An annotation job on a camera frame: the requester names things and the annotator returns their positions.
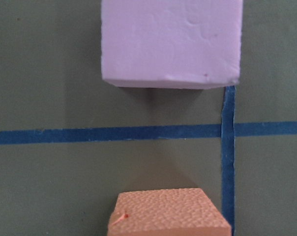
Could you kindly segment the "pink foam block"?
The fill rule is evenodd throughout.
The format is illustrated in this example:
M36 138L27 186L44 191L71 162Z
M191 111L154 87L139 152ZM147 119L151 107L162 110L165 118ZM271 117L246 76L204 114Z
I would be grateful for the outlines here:
M101 74L126 88L239 83L241 0L104 0Z

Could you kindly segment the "orange foam block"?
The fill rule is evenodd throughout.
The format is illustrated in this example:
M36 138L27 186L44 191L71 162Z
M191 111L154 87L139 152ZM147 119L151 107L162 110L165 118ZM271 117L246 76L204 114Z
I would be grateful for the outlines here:
M123 192L109 236L230 236L232 227L201 188Z

